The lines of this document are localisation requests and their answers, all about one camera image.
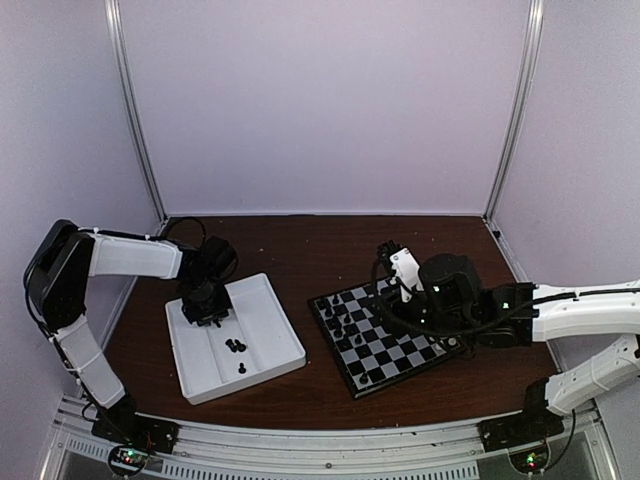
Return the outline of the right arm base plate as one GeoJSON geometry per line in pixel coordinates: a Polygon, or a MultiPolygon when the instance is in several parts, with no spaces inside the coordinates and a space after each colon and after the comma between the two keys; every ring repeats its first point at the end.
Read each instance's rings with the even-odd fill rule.
{"type": "Polygon", "coordinates": [[[486,452],[540,442],[564,432],[563,418],[549,412],[521,412],[481,421],[477,427],[486,452]]]}

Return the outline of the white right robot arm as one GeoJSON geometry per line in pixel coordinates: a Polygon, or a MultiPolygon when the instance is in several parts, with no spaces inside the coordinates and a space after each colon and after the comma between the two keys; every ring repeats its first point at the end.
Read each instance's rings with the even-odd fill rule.
{"type": "Polygon", "coordinates": [[[403,248],[386,269],[411,313],[392,320],[431,337],[511,348],[582,341],[594,349],[570,369],[531,384],[513,419],[519,440],[639,372],[639,283],[562,287],[510,283],[485,288],[471,259],[440,254],[418,262],[403,248]]]}

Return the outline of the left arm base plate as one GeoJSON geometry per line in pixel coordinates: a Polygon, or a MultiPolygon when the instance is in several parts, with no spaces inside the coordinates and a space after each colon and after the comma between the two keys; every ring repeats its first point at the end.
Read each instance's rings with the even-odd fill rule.
{"type": "Polygon", "coordinates": [[[179,430],[177,423],[168,420],[135,416],[132,424],[125,425],[99,416],[93,423],[91,433],[95,437],[133,446],[138,450],[171,454],[179,430]]]}

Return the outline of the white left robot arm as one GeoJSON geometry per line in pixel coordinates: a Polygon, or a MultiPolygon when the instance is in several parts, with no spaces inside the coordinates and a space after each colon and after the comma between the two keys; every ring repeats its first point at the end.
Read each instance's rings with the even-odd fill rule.
{"type": "Polygon", "coordinates": [[[187,321],[208,326],[232,308],[225,287],[238,265],[231,244],[211,236],[197,247],[166,236],[53,223],[23,274],[25,303],[43,335],[85,389],[106,429],[123,444],[144,433],[142,419],[87,320],[87,284],[96,276],[176,281],[187,321]]]}

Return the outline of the black king piece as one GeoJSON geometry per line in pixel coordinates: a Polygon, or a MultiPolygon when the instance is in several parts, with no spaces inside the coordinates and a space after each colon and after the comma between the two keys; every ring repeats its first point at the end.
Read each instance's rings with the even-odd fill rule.
{"type": "Polygon", "coordinates": [[[352,348],[350,340],[348,338],[343,338],[339,342],[339,349],[341,352],[349,350],[352,348]]]}

